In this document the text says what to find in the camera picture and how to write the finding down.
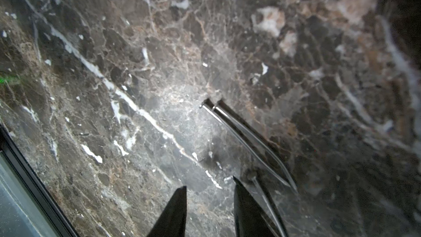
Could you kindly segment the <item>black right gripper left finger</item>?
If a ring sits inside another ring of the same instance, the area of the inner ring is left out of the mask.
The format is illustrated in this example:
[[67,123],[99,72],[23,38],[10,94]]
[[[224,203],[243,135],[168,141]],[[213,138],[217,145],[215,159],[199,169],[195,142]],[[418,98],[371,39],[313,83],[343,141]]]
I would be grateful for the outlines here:
[[187,187],[178,188],[147,237],[185,237]]

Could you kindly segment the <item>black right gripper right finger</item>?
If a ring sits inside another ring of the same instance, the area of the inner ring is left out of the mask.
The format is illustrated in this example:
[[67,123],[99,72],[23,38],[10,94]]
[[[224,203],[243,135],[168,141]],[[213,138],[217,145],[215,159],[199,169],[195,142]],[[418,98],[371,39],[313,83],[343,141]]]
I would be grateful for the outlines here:
[[273,229],[264,219],[264,211],[239,179],[235,182],[234,220],[237,237],[275,237]]

